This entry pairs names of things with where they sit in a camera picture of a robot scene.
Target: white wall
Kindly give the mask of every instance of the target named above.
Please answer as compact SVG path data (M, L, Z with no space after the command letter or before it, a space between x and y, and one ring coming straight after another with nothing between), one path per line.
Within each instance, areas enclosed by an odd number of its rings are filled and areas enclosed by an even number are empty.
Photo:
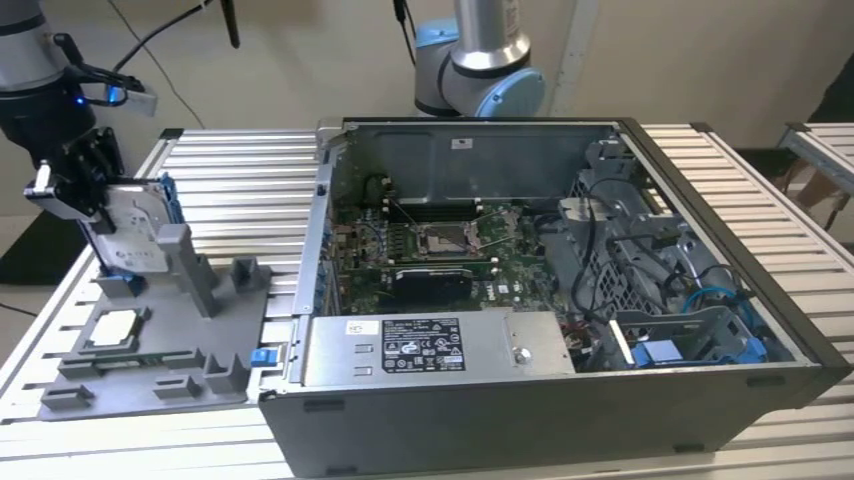
M140 34L196 3L116 0ZM389 0L234 3L240 50L228 44L218 7L174 26L149 44L208 128L312 128L326 116L412 113L412 67ZM533 65L544 69L549 85L572 4L565 0L523 2L521 26L535 45ZM410 0L409 5L416 22L453 15L451 0ZM53 30L73 35L86 61L112 67L133 38L106 1L44 0L42 9ZM97 116L116 128L125 163L134 168L164 128L197 128L197 124L144 52L125 72L157 91L157 116L149 119L120 109L97 109ZM0 215L36 212L20 197L33 174L26 156L5 139L0 139L0 156Z
M849 0L601 0L571 112L769 146L854 52L852 22Z

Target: black cable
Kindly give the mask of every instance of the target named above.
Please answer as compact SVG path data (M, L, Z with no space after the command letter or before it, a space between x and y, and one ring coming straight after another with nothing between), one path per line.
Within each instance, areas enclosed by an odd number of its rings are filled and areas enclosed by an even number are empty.
M118 60L118 63L116 63L116 66L112 67L112 71L118 72L118 70L124 68L124 66L128 64L128 62L130 61L133 56L138 53L138 51L142 48L145 48L145 44L150 41L150 39L154 38L157 35L160 35L160 33L162 33L162 31L166 30L169 27L172 27L174 24L180 23L186 18L193 16L196 13L198 13L201 10L204 10L204 7L206 7L212 1L213 0L204 0L202 4L198 4L194 7L192 7L189 10L181 13L177 17L174 17L166 23L164 23L157 28L154 28L153 31L148 35L145 35L144 38L138 38L138 36L134 33L133 37L136 37L137 44L133 45L133 48L130 49L130 51L124 55L124 57L121 57L121 60ZM128 28L130 28L130 25L128 24L128 21L124 18L124 15L118 11L118 7L116 7L113 0L108 0L108 3L112 6L116 13L118 14L118 17L121 17L121 20L124 21L125 25L128 25Z
M661 284L661 290L668 291L669 290L669 284L673 282L673 280L679 277L687 279L687 280L701 280L705 275L708 275L708 273L715 269L715 268L721 268L724 269L727 272L729 272L729 275L732 276L732 283L735 284L735 288L740 288L740 276L737 275L737 272L735 271L735 268L732 268L731 265L725 265L723 263L715 264L715 265L709 265L708 267L705 267L703 269L701 272L699 272L699 274L693 277L685 273L679 273L679 272L673 272L669 274L669 276L664 279L664 283Z
M412 43L409 42L409 35L405 33L405 25L400 23L400 30L402 31L402 40L405 41L405 52L409 54L409 62L414 66L414 54L412 53Z
M605 320L599 316L593 311L591 311L587 307L584 307L577 300L577 288L581 284L581 279L584 277L584 273L589 268L589 261L592 259L592 250L593 250L593 242L596 240L596 214L592 211L592 204L589 199L587 199L587 212L588 212L588 228L587 228L587 245L584 245L584 257L581 259L581 265L575 274L575 280L572 280L572 287L569 288L569 298L572 299L572 303L575 304L575 308L584 316L584 319L589 318L597 323L607 323Z
M405 18L409 21L409 30L412 30L412 39L417 40L417 34L414 33L414 20L412 19L412 12L409 11L409 2L402 0L402 8L405 10Z
M29 315L30 317L37 317L38 314L30 312L29 310L24 310L22 308L13 307L12 305L6 305L0 302L0 308L5 308L6 310L12 310L13 312L22 313L24 315Z
M405 3L405 0L390 0L390 6L394 10L394 19L400 24L400 31L402 32L402 40L405 41L405 51L409 54L409 61L412 62L412 66L414 66L414 53L412 51L412 42L409 42L409 34L405 31L405 19L409 17L409 26L412 27L412 38L414 38L414 25L412 23L412 15L408 14L409 6Z
M208 3L210 3L212 0L205 0L204 5L206 5ZM126 64L126 62L130 60L130 58L133 57L133 55L136 54L136 52L138 51L138 49L141 48L142 50L145 50L145 53L148 54L148 56L150 57L150 61L154 62L154 65L157 67L157 70L160 70L160 73L162 74L162 78L165 79L165 83L169 85L169 90L172 90L172 94L174 95L174 98L177 98L177 101L181 102L181 104L184 105L184 107L186 108L186 111L189 112L189 114L193 116L193 118L196 119L196 122L198 122L198 126L205 129L206 126L204 125L204 122L201 121L201 118L198 117L198 114L196 113L196 111L192 109L192 107L189 106L189 104L186 103L186 100L184 100L184 97L181 96L180 93L177 93L177 89L174 88L174 84L172 83L172 78L169 77L169 74L165 72L165 68L162 68L162 65L160 65L160 61L157 60L157 57L154 57L154 54L152 53L152 51L148 49L148 47L145 46L145 43L148 43L148 40L150 40L154 35L157 35L160 32L162 32L162 30L165 30L166 28L169 28L172 25L174 25L177 22L180 22L181 20L184 20L186 17L189 17L193 13L196 13L197 11L200 11L202 9L201 5L196 5L193 8L190 8L186 12L184 12L182 15L180 15L178 17L176 17L170 22L168 22L166 24L164 24L160 28L154 29L153 32L150 32L144 39L140 39L138 35L136 34L136 30L133 30L133 27L130 26L130 22L128 21L126 17L124 16L124 14L121 13L121 10L118 9L117 5L113 3L113 0L106 0L106 3L109 3L109 6L112 7L113 11L116 12L116 15L118 15L118 18L121 19L121 22L124 23L124 25L128 27L128 31L130 32L130 35L133 35L133 38L137 40L137 44L133 47L133 50L130 50L130 52L128 53L128 55L124 56L124 58L118 61L118 63L116 64L116 66L113 67L113 72L117 72L118 69L121 69L121 67L124 67L124 65Z

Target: robotic arm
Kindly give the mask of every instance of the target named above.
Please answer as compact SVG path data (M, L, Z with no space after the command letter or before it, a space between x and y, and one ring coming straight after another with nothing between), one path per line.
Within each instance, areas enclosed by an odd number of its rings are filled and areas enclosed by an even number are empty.
M220 1L237 48L233 0ZM110 98L86 98L84 84L104 85ZM121 92L114 100L113 91ZM114 232L104 191L124 167L112 129L94 128L92 105L118 107L144 91L132 76L84 62L70 35L50 32L37 0L0 0L0 129L37 170L24 195L60 218L88 224L96 235Z
M455 0L455 19L424 22L414 40L414 106L439 117L524 117L545 92L529 67L517 0Z

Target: wire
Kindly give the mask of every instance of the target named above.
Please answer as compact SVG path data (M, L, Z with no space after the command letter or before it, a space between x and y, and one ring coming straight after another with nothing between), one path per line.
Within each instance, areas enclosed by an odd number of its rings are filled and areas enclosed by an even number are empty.
M604 324L605 323L604 319L595 312L592 312L587 307L584 307L580 301L577 300L577 288L580 287L584 273L589 268L589 261L592 259L593 242L596 240L596 214L592 211L592 204L589 202L589 199L587 199L587 212L589 217L589 220L587 222L588 224L587 245L584 245L584 257L581 259L581 265L580 265L581 268L577 269L577 273L575 274L575 280L572 280L572 287L569 288L569 298L572 300L572 303L575 304L575 308L579 310L581 315L584 317L589 317L593 321Z
M22 313L24 315L29 315L30 317L37 317L38 314L30 312L29 310L24 310L22 308L13 307L12 305L6 305L0 302L0 308L5 308L6 310L12 310L13 312Z
M409 21L409 30L412 30L412 39L417 39L417 34L414 33L414 20L412 19L412 12L409 11L409 2L402 0L402 9L405 10L405 18Z
M210 1L212 0L205 0L204 1L204 6L206 6L210 3ZM186 103L186 100L184 100L184 97L181 96L181 94L177 93L177 89L174 88L174 84L172 83L172 78L169 77L169 74L166 73L165 68L162 68L162 65L160 65L160 61L157 60L157 57L154 57L154 54L152 53L152 51L145 46L148 41L160 32L162 32L166 28L169 28L177 22L180 22L186 17L189 17L193 13L198 12L200 10L202 10L204 6L202 5L196 5L193 8L186 10L186 12L184 12L181 15L178 15L174 19L172 19L169 22L166 22L162 26L156 28L154 31L150 32L145 36L145 38L140 38L137 33L136 33L136 30L133 30L133 26L130 25L130 22L128 21L126 17L124 16L124 13L121 13L121 10L118 9L118 6L114 4L113 0L106 0L106 3L109 3L109 6L112 7L113 11L116 12L116 15L118 15L118 18L121 19L121 22L124 23L125 27L128 28L128 31L130 32L130 35L133 35L133 38L138 42L136 44L136 46L133 47L133 49L130 50L130 52L128 52L128 54L124 56L124 58L118 61L118 63L113 67L113 69L112 69L113 72L117 72L121 69L121 67L124 67L124 65L130 60L130 58L133 58L133 55L136 55L136 52L138 52L140 48L142 50L145 50L145 53L150 57L150 61L154 62L154 66L157 67L157 70L160 70L160 73L162 74L162 78L165 79L165 83L169 85L169 90L172 90L172 94L174 95L174 98L177 98L177 101L181 102L181 104L186 108L186 111L189 112L189 114L196 119L196 122L198 122L198 126L202 129L205 129L206 126L204 125L204 122L201 121L201 118L198 117L198 114L196 113L196 111L192 109L192 107Z
M126 20L124 19L124 15L121 15L121 12L118 11L118 7L116 6L116 4L113 3L113 0L106 0L109 5L112 6L113 10L116 10L116 13L118 14L118 16L121 17L121 19L124 20L124 23L126 24ZM145 44L150 41L152 38L154 38L157 35L160 35L160 33L162 33L164 30L166 30L169 27L172 27L174 24L180 23L181 21L184 21L186 18L189 18L192 15L194 15L196 13L198 13L201 10L204 10L204 7L208 6L208 4L212 2L213 0L204 0L202 4L196 5L194 7L192 7L189 10L186 10L184 13L181 13L177 17L174 17L172 20L169 20L166 23L164 23L162 25L160 25L157 28L153 29L153 31L145 35L144 38L138 38L138 36L136 34L133 34L133 37L136 37L136 45L133 45L133 48L130 49L130 51L124 55L124 57L121 57L121 60L118 60L118 63L116 63L116 66L112 67L112 71L113 72L118 72L124 66L128 64L128 62L130 61L130 59L136 56L136 54L138 53L138 51L145 48Z
M679 272L672 272L669 274L669 276L667 277L667 279L664 280L664 284L661 285L661 288L664 290L669 290L669 284L673 282L673 280L679 277L687 279L687 280L701 280L705 275L708 275L708 273L715 269L715 268L721 268L724 269L727 272L729 272L729 275L732 277L732 283L735 284L736 287L740 287L740 277L737 275L737 272L735 271L735 269L732 268L731 265L725 265L723 263L715 264L715 265L709 265L708 267L705 267L703 269L701 272L699 272L699 275L696 275L695 277L692 277L691 275L685 274L685 273L679 273Z
M705 295L707 293L711 293L711 292L723 293L729 298L735 298L736 297L735 292L732 290L729 290L728 288L723 288L723 287L700 288L697 291L695 291L691 294L691 296L684 301L684 305L681 306L681 313L687 313L688 309L691 308L691 304L693 303L693 300L696 300L703 295ZM747 319L748 319L747 328L752 328L752 326L753 326L753 321L752 320L753 319L752 319L752 312L749 311L749 307L744 305L744 301L739 302L739 306L741 307L741 310L744 311L744 317L747 317Z
M414 66L414 53L412 51L412 42L409 42L409 34L405 31L405 19L409 18L409 27L412 28L412 38L414 38L414 24L412 23L412 14L409 13L409 6L405 0L390 0L390 6L394 10L394 19L400 24L400 31L402 32L402 40L405 42L405 51L409 54L409 61Z
M402 31L402 41L405 42L405 53L409 54L409 62L414 66L414 53L412 53L412 42L409 42L409 35L405 33L405 25L400 22L400 30Z

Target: white label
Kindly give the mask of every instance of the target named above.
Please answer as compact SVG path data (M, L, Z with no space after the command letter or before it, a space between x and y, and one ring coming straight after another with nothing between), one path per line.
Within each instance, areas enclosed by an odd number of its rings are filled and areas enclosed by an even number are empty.
M504 0L504 35L519 33L519 0Z
M378 320L348 320L346 335L378 335Z
M451 139L451 150L469 150L475 147L473 138L453 138Z

